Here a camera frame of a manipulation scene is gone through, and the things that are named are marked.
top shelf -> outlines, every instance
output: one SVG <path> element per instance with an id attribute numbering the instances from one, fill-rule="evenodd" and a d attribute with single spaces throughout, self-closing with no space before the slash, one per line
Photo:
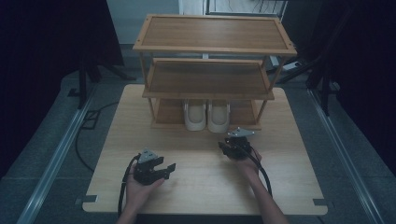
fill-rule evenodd
<path id="1" fill-rule="evenodd" d="M 134 43 L 138 52 L 297 54 L 278 18 L 154 15 Z"/>

black cable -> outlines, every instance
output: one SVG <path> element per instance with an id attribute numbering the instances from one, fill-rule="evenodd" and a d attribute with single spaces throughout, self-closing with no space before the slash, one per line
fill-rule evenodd
<path id="1" fill-rule="evenodd" d="M 93 172 L 93 169 L 91 168 L 91 166 L 88 165 L 87 162 L 85 162 L 85 161 L 82 159 L 82 157 L 81 157 L 81 155 L 79 154 L 79 151 L 78 151 L 78 137 L 79 137 L 79 134 L 81 133 L 82 126 L 83 126 L 85 123 L 86 123 L 86 121 L 84 121 L 84 122 L 82 123 L 82 125 L 78 128 L 78 132 L 77 132 L 77 135 L 76 135 L 76 141 L 75 141 L 75 149 L 76 149 L 77 156 L 78 156 L 79 160 L 82 162 L 82 164 L 83 164 L 85 167 L 87 167 L 90 171 Z"/>
<path id="2" fill-rule="evenodd" d="M 230 8 L 231 12 L 233 12 L 233 9 L 231 8 L 231 0 L 228 0 L 228 7 Z"/>
<path id="3" fill-rule="evenodd" d="M 257 5 L 260 3 L 260 1 L 261 1 L 261 0 L 258 0 L 258 1 L 257 1 L 256 6 L 254 6 L 253 10 L 251 10 L 251 13 L 254 12 L 254 9 L 256 9 L 256 7 L 257 7 Z"/>
<path id="4" fill-rule="evenodd" d="M 262 12 L 262 6 L 264 5 L 264 0 L 262 0 L 262 5 L 260 6 L 259 13 Z"/>
<path id="5" fill-rule="evenodd" d="M 139 160 L 140 155 L 141 154 L 139 153 L 137 156 L 132 158 L 132 160 L 129 162 L 128 167 L 125 170 L 124 177 L 122 178 L 121 189 L 120 189 L 120 197 L 119 197 L 119 208 L 118 208 L 119 217 L 120 217 L 120 215 L 122 213 L 123 195 L 124 195 L 124 192 L 125 192 L 126 183 L 128 181 L 128 175 L 129 175 L 129 173 L 131 171 L 132 164 L 134 164 L 134 161 Z"/>
<path id="6" fill-rule="evenodd" d="M 95 128 L 95 126 L 96 126 L 97 121 L 99 120 L 100 112 L 101 112 L 103 109 L 105 109 L 105 108 L 107 108 L 107 107 L 109 107 L 109 106 L 112 106 L 112 105 L 116 105 L 116 104 L 118 104 L 118 103 L 119 103 L 119 102 L 111 103 L 111 104 L 109 104 L 109 105 L 104 105 L 104 106 L 100 107 L 100 108 L 97 109 L 97 110 L 88 111 L 88 113 L 87 113 L 87 115 L 86 115 L 86 118 L 84 118 L 83 123 L 82 123 L 82 124 L 79 126 L 79 128 L 78 128 L 78 132 L 77 132 L 77 134 L 76 134 L 76 141 L 75 141 L 75 150 L 76 150 L 76 154 L 77 154 L 79 160 L 82 162 L 82 164 L 83 164 L 85 167 L 87 167 L 91 172 L 94 172 L 93 168 L 91 168 L 91 166 L 90 166 L 87 162 L 84 161 L 84 159 L 82 158 L 82 156 L 81 156 L 81 154 L 79 153 L 79 150 L 78 150 L 78 139 L 79 139 L 79 135 L 80 135 L 80 133 L 81 133 L 81 130 L 93 130 L 93 129 Z M 84 127 L 85 124 L 86 124 L 88 121 L 90 121 L 90 120 L 94 120 L 93 126 L 92 126 L 91 128 Z"/>
<path id="7" fill-rule="evenodd" d="M 270 178 L 268 177 L 268 174 L 265 172 L 264 168 L 262 167 L 262 164 L 259 161 L 259 157 L 256 154 L 256 150 L 253 147 L 250 147 L 256 156 L 256 158 L 254 158 L 252 155 L 250 155 L 250 153 L 247 153 L 240 146 L 238 146 L 238 145 L 235 145 L 235 146 L 239 147 L 239 149 L 241 149 L 256 164 L 257 168 L 259 168 L 259 170 L 262 172 L 262 175 L 264 176 L 264 179 L 265 179 L 265 184 L 267 185 L 268 193 L 271 195 L 271 197 L 273 197 Z"/>
<path id="8" fill-rule="evenodd" d="M 318 220 L 319 220 L 319 222 L 320 222 L 321 224 L 325 224 L 324 221 L 323 221 L 323 219 L 322 219 L 321 217 L 317 217 L 317 218 L 318 218 Z"/>
<path id="9" fill-rule="evenodd" d="M 277 3 L 277 1 L 275 1 L 275 3 L 274 3 L 273 13 L 275 12 L 276 3 Z"/>
<path id="10" fill-rule="evenodd" d="M 270 6 L 270 2 L 267 3 L 267 7 L 265 8 L 265 10 L 263 12 L 262 12 L 262 6 L 261 6 L 259 12 L 265 13 L 265 11 L 268 9 L 269 6 Z"/>

sneaker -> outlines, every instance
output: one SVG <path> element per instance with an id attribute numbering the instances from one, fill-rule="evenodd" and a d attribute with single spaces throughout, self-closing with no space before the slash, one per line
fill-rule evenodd
<path id="1" fill-rule="evenodd" d="M 206 126 L 206 100 L 184 100 L 184 123 L 189 131 L 201 131 Z"/>
<path id="2" fill-rule="evenodd" d="M 207 127 L 212 133 L 226 133 L 230 125 L 230 102 L 209 100 Z"/>

black curtain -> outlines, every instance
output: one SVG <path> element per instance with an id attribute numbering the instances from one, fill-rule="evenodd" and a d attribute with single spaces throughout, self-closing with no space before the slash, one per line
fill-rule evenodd
<path id="1" fill-rule="evenodd" d="M 0 38 L 3 176 L 83 55 L 113 65 L 123 60 L 106 0 L 1 1 Z"/>
<path id="2" fill-rule="evenodd" d="M 329 61 L 337 99 L 394 174 L 395 27 L 394 1 L 359 1 Z"/>

hand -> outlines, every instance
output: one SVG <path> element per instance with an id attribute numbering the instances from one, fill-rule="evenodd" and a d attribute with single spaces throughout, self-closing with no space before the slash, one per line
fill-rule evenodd
<path id="1" fill-rule="evenodd" d="M 260 153 L 254 148 L 250 152 L 250 155 L 257 159 L 258 162 L 262 160 L 262 155 L 260 155 Z M 238 170 L 247 180 L 251 181 L 252 178 L 259 177 L 259 168 L 250 158 L 234 162 Z"/>
<path id="2" fill-rule="evenodd" d="M 120 218 L 117 220 L 117 224 L 134 223 L 136 214 L 146 203 L 151 192 L 165 181 L 165 179 L 162 178 L 151 185 L 143 186 L 134 180 L 134 168 L 135 164 L 132 165 L 129 171 L 128 180 L 126 182 L 126 204 Z"/>
<path id="3" fill-rule="evenodd" d="M 135 167 L 136 164 L 133 164 L 131 170 L 129 171 L 129 176 L 126 184 L 125 207 L 130 207 L 138 211 L 146 203 L 151 192 L 158 188 L 160 185 L 162 185 L 165 179 L 161 178 L 152 183 L 151 185 L 143 186 L 134 179 Z"/>

